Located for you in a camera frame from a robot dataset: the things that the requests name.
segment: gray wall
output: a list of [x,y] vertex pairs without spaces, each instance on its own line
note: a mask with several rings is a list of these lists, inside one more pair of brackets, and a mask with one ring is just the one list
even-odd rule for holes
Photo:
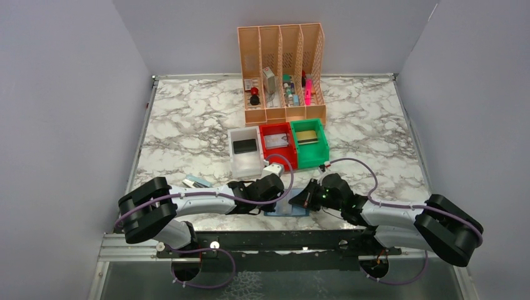
[[110,0],[0,6],[0,299],[85,299],[150,76]]
[[434,192],[484,225],[481,299],[527,299],[530,2],[442,0],[398,77]]
[[114,0],[153,74],[240,73],[238,26],[322,22],[324,73],[399,72],[438,0]]

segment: marble tabletop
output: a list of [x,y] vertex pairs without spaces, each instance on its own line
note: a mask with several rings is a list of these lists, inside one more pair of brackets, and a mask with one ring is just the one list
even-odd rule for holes
[[[186,174],[202,177],[215,186],[232,179],[227,130],[244,127],[241,78],[167,79],[159,81],[141,148],[134,188],[153,177],[165,176],[182,186]],[[428,189],[414,144],[390,78],[323,77],[327,105],[325,128],[330,159],[358,158],[377,174],[374,193],[385,200],[426,200]],[[374,181],[355,162],[333,164],[355,193],[366,194]],[[297,170],[294,188],[304,188],[318,175],[316,169]],[[282,176],[288,186],[289,173]],[[195,230],[303,230],[353,228],[323,211],[306,217],[198,214]]]

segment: perforated divider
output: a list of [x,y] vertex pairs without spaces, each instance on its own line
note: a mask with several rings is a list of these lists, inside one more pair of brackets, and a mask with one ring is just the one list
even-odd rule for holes
[[[250,104],[250,92],[244,91],[245,124],[277,124],[303,119],[319,118],[326,123],[326,104],[320,87],[324,32],[320,23],[279,26],[239,27],[239,51],[243,79],[253,79],[259,89],[260,103]],[[263,68],[269,67],[275,75],[276,95],[279,102],[267,105]],[[311,105],[305,105],[302,71],[312,76],[314,94]],[[283,74],[294,84],[293,95],[299,102],[289,100],[283,88]]]

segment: table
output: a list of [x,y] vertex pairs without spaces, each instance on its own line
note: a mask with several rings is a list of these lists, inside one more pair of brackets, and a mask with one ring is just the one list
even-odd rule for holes
[[[418,157],[390,77],[324,77],[325,128],[330,159],[354,157],[377,174],[375,198],[423,201],[429,196]],[[134,178],[134,188],[157,176],[182,186],[186,174],[215,186],[231,177],[227,130],[244,127],[241,78],[160,80]],[[333,165],[355,193],[374,181],[355,162]],[[304,188],[316,169],[295,172],[294,188]],[[288,186],[289,174],[282,176]],[[179,217],[195,230],[348,229],[354,226],[323,211],[307,217],[198,214]]]

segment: pink object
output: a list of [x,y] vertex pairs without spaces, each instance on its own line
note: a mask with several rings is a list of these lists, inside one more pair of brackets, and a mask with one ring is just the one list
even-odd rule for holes
[[311,88],[313,88],[313,80],[306,79],[306,106],[311,105]]

